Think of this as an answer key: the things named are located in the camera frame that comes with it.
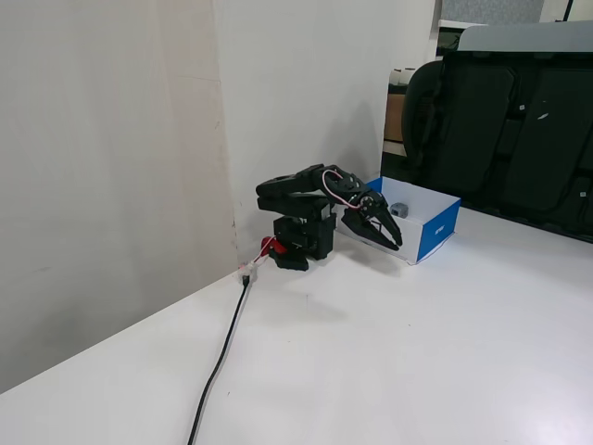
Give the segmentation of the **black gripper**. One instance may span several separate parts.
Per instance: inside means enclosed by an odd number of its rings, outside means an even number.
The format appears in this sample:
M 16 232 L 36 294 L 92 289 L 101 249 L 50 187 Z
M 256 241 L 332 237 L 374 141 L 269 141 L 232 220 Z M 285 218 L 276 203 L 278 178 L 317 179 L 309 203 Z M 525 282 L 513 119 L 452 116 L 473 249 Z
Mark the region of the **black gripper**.
M 345 209 L 342 223 L 351 232 L 394 251 L 403 246 L 402 233 L 381 193 L 369 187 L 358 187 L 348 190 L 345 198 L 350 207 Z M 380 231 L 369 222 L 372 219 L 380 223 Z

